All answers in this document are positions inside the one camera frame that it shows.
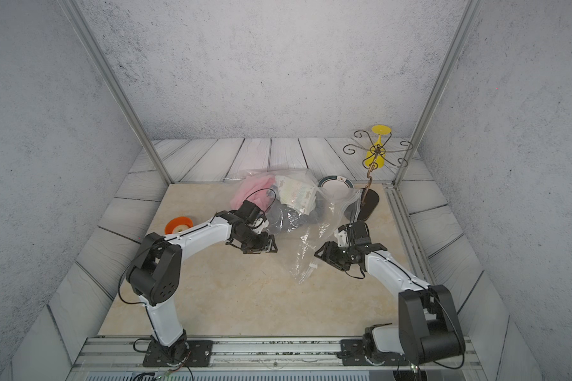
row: pink cloth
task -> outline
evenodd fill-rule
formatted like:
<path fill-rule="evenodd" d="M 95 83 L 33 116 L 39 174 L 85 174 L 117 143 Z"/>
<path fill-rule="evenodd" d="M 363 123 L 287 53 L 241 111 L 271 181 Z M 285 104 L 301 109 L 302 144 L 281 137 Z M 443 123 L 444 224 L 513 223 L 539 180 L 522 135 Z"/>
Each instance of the pink cloth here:
<path fill-rule="evenodd" d="M 239 209 L 246 198 L 262 210 L 267 209 L 273 201 L 273 192 L 259 191 L 254 194 L 253 192 L 263 188 L 270 188 L 275 182 L 276 177 L 272 175 L 246 177 L 231 200 L 231 209 Z"/>

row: mounting plate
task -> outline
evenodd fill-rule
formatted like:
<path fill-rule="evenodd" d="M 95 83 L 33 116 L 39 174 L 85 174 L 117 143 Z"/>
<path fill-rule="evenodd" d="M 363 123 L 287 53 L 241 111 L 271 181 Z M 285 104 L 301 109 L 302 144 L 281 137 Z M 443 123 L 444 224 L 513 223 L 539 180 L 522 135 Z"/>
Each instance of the mounting plate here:
<path fill-rule="evenodd" d="M 385 355 L 385 362 L 382 364 L 371 364 L 366 361 L 361 339 L 344 339 L 341 340 L 341 353 L 337 357 L 341 358 L 343 366 L 402 366 L 403 370 L 409 366 L 409 362 L 397 353 L 390 352 Z"/>
<path fill-rule="evenodd" d="M 182 344 L 177 344 L 182 346 L 182 348 L 176 348 L 175 352 L 188 354 L 191 351 L 183 366 L 206 368 L 210 364 L 213 344 L 212 340 L 189 340 Z M 142 365 L 148 368 L 156 368 L 160 366 L 178 366 L 179 363 L 174 364 L 174 359 L 168 357 L 156 341 L 151 341 Z"/>

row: black base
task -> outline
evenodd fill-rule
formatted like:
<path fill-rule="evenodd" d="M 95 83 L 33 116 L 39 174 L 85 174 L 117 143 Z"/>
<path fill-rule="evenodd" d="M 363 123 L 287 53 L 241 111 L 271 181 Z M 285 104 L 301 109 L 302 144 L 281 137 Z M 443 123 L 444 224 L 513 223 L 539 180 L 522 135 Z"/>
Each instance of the black base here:
<path fill-rule="evenodd" d="M 153 338 L 142 365 L 148 368 L 179 366 L 186 358 L 183 366 L 205 368 L 210 364 L 213 343 L 212 340 L 177 341 L 170 348 L 166 348 Z"/>
<path fill-rule="evenodd" d="M 378 366 L 402 366 L 404 370 L 409 366 L 409 362 L 397 353 L 389 352 L 385 354 L 382 353 L 382 355 L 384 355 L 382 360 L 375 361 L 369 358 L 369 361 L 374 362 L 374 365 Z M 341 340 L 341 352 L 337 354 L 337 357 L 341 358 L 343 366 L 371 365 L 366 361 L 367 356 L 365 355 L 365 349 L 363 348 L 361 339 Z"/>
<path fill-rule="evenodd" d="M 364 197 L 364 204 L 360 205 L 360 213 L 358 214 L 358 221 L 366 221 L 371 217 L 371 213 L 375 210 L 375 207 L 379 204 L 379 194 L 372 189 L 366 191 L 366 197 L 364 191 L 362 191 L 362 196 Z"/>

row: white wooden plank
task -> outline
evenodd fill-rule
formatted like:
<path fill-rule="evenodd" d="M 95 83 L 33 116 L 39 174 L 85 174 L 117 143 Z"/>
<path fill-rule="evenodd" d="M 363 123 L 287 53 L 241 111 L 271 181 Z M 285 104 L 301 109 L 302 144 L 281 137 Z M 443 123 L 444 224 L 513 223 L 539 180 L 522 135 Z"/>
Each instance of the white wooden plank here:
<path fill-rule="evenodd" d="M 108 204 L 98 225 L 141 242 L 159 205 L 160 203 L 156 201 L 114 198 Z"/>
<path fill-rule="evenodd" d="M 123 179 L 115 197 L 161 201 L 167 189 L 168 185 L 157 171 L 129 173 Z"/>
<path fill-rule="evenodd" d="M 68 353 L 46 306 L 13 356 L 13 381 L 61 381 L 70 371 Z"/>
<path fill-rule="evenodd" d="M 242 138 L 218 139 L 216 144 L 182 178 L 182 181 L 222 181 L 227 176 L 242 143 Z"/>
<path fill-rule="evenodd" d="M 119 277 L 139 246 L 136 242 L 98 227 L 76 261 L 114 298 Z"/>
<path fill-rule="evenodd" d="M 430 256 L 463 233 L 449 206 L 411 215 L 421 245 Z"/>
<path fill-rule="evenodd" d="M 307 168 L 299 140 L 289 138 L 271 139 L 269 169 L 287 170 L 293 168 Z"/>
<path fill-rule="evenodd" d="M 246 177 L 246 171 L 267 171 L 271 139 L 244 139 L 242 148 L 229 170 L 228 179 Z"/>
<path fill-rule="evenodd" d="M 368 181 L 366 177 L 367 169 L 363 165 L 363 161 L 366 158 L 366 150 L 360 149 L 357 147 L 351 147 L 354 149 L 354 153 L 351 155 L 346 154 L 343 152 L 343 147 L 346 144 L 358 144 L 352 138 L 327 138 L 326 141 L 330 144 L 330 146 L 335 150 L 337 156 L 341 158 L 343 163 L 346 167 L 350 170 L 352 175 L 354 176 L 352 180 L 358 181 Z M 373 176 L 374 181 L 391 181 L 394 179 L 394 172 L 390 171 L 387 166 L 383 166 L 374 170 L 371 174 Z"/>
<path fill-rule="evenodd" d="M 318 180 L 332 175 L 343 176 L 350 180 L 354 179 L 350 170 L 343 164 L 326 139 L 301 138 L 299 142 L 307 166 Z"/>
<path fill-rule="evenodd" d="M 451 292 L 458 310 L 483 270 L 470 242 L 463 235 L 428 261 L 437 282 Z"/>
<path fill-rule="evenodd" d="M 542 381 L 542 372 L 538 362 L 529 350 L 513 319 L 509 320 L 502 359 L 498 369 L 498 381 L 510 380 Z"/>
<path fill-rule="evenodd" d="M 495 380 L 509 313 L 485 273 L 458 314 L 462 332 L 470 337 L 488 380 Z"/>
<path fill-rule="evenodd" d="M 403 146 L 403 141 L 409 141 L 409 138 L 400 138 L 400 137 L 392 137 L 388 140 L 388 143 L 385 145 L 386 150 L 401 150 L 406 149 L 407 146 Z M 396 152 L 395 155 L 397 157 L 404 157 L 405 152 Z M 421 160 L 421 156 L 419 156 L 419 152 L 417 150 L 413 154 L 413 158 L 417 160 Z"/>
<path fill-rule="evenodd" d="M 98 334 L 111 303 L 102 288 L 75 263 L 49 302 L 71 362 L 85 340 Z"/>
<path fill-rule="evenodd" d="M 181 181 L 187 172 L 197 164 L 206 152 L 215 144 L 216 139 L 195 139 L 163 161 L 169 175 L 176 182 Z"/>
<path fill-rule="evenodd" d="M 434 181 L 403 181 L 400 183 L 400 192 L 409 213 L 447 205 L 447 199 Z"/>
<path fill-rule="evenodd" d="M 187 139 L 167 139 L 159 140 L 154 143 L 155 150 L 159 154 L 159 157 L 164 160 L 166 157 L 174 153 L 178 148 L 182 147 L 188 140 Z M 145 149 L 142 149 L 129 172 L 142 172 L 142 171 L 153 171 L 156 170 L 151 158 L 148 157 Z"/>
<path fill-rule="evenodd" d="M 432 180 L 432 174 L 421 160 L 411 160 L 403 180 Z"/>

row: ventilation grille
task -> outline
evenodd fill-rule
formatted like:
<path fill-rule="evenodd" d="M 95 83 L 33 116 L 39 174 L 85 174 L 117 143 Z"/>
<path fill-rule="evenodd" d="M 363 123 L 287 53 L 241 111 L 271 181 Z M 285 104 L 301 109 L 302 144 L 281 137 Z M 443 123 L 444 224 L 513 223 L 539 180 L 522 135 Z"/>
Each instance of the ventilation grille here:
<path fill-rule="evenodd" d="M 91 372 L 86 381 L 132 381 L 139 373 L 142 372 Z M 368 371 L 193 371 L 193 374 L 194 381 L 368 381 Z M 145 376 L 140 381 L 152 379 L 152 376 Z M 188 371 L 182 375 L 172 374 L 168 379 L 169 381 L 192 381 Z"/>

